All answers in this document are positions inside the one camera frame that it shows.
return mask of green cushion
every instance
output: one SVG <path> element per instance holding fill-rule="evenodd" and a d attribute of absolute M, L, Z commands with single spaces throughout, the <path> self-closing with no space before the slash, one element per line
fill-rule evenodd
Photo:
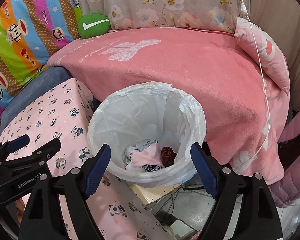
<path fill-rule="evenodd" d="M 109 19 L 98 13 L 83 16 L 77 26 L 82 39 L 103 35 L 108 32 L 109 28 Z"/>

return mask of brown patterned stripe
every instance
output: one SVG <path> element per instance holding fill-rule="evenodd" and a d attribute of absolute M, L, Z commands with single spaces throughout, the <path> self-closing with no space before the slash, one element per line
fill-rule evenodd
<path fill-rule="evenodd" d="M 69 0 L 59 0 L 62 13 L 67 24 L 70 35 L 73 39 L 78 39 L 79 33 L 77 32 L 77 19 L 74 14 L 73 6 L 70 4 Z"/>
<path fill-rule="evenodd" d="M 4 61 L 2 60 L 0 56 L 0 72 L 4 75 L 8 82 L 8 87 L 6 89 L 7 93 L 9 93 L 11 96 L 14 96 L 18 94 L 22 86 L 17 82 L 15 77 L 11 74 L 8 67 L 5 65 Z"/>
<path fill-rule="evenodd" d="M 53 41 L 51 34 L 48 32 L 44 22 L 36 15 L 33 0 L 23 0 L 27 6 L 28 13 L 30 15 L 31 21 L 35 26 L 37 35 L 43 42 L 50 56 L 59 50 L 58 46 Z"/>

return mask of pink bed cover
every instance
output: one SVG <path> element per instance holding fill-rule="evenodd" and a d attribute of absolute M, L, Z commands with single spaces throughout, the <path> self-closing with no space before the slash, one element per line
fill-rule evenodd
<path fill-rule="evenodd" d="M 49 66 L 63 66 L 100 101 L 130 85 L 170 83 L 202 105 L 211 154 L 235 172 L 261 173 L 267 184 L 284 175 L 277 141 L 289 96 L 267 76 L 268 120 L 258 65 L 234 36 L 172 27 L 110 32 L 76 40 L 55 53 Z"/>

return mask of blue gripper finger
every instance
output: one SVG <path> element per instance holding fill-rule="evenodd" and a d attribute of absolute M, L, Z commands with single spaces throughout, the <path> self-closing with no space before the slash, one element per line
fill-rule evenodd
<path fill-rule="evenodd" d="M 16 138 L 13 141 L 9 142 L 8 146 L 6 147 L 6 151 L 8 153 L 16 152 L 17 150 L 28 145 L 29 143 L 30 143 L 30 137 L 27 134 L 22 135 L 21 137 Z"/>
<path fill-rule="evenodd" d="M 201 152 L 202 149 L 201 148 L 199 149 L 198 147 L 200 147 L 198 143 L 194 143 L 191 146 L 190 149 L 191 159 L 195 168 L 197 169 L 197 172 L 200 175 L 200 179 L 207 193 L 212 195 L 213 198 L 215 198 L 218 194 L 217 178 L 213 174 L 209 164 L 204 158 L 203 156 L 204 153 Z"/>
<path fill-rule="evenodd" d="M 95 162 L 94 166 L 91 168 L 90 173 L 86 176 L 85 195 L 87 198 L 93 195 L 98 189 L 102 176 L 110 162 L 111 159 L 110 146 L 104 144 L 102 148 L 99 150 L 96 157 L 98 157 L 97 161 Z"/>

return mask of metal bolt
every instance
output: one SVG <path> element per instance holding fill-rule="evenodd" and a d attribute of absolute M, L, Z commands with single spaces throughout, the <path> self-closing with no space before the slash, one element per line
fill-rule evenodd
<path fill-rule="evenodd" d="M 45 180 L 47 177 L 48 177 L 48 175 L 42 174 L 42 175 L 40 176 L 40 180 Z"/>
<path fill-rule="evenodd" d="M 222 169 L 223 173 L 226 173 L 226 174 L 230 174 L 231 173 L 231 169 L 229 169 L 228 167 L 224 167 Z"/>
<path fill-rule="evenodd" d="M 263 176 L 260 173 L 256 173 L 255 177 L 256 177 L 256 179 L 262 179 L 263 178 Z"/>
<path fill-rule="evenodd" d="M 71 170 L 71 173 L 72 173 L 73 175 L 76 175 L 76 174 L 78 174 L 79 172 L 80 172 L 80 169 L 79 169 L 79 168 L 74 168 L 74 169 Z"/>

